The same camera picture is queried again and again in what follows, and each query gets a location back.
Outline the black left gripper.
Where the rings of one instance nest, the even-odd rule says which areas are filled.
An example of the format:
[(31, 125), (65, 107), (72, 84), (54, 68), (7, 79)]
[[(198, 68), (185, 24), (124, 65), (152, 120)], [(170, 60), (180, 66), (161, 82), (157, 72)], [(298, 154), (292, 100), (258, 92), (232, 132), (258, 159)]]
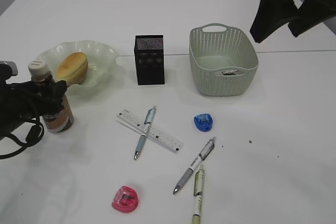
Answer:
[[(6, 81), (1, 78), (1, 140), (32, 118), (25, 100)], [(63, 97), (67, 91), (65, 81), (48, 85), (28, 81), (27, 85), (38, 115), (57, 114), (63, 110)]]

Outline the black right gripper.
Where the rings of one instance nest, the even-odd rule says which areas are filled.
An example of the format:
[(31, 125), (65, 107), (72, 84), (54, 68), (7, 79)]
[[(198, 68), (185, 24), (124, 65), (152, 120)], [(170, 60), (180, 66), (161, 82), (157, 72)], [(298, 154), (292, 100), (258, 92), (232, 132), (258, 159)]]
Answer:
[(298, 37), (314, 26), (335, 16), (335, 0), (304, 0), (299, 8), (294, 0), (260, 0), (258, 11), (250, 28), (256, 43), (263, 42), (285, 24)]

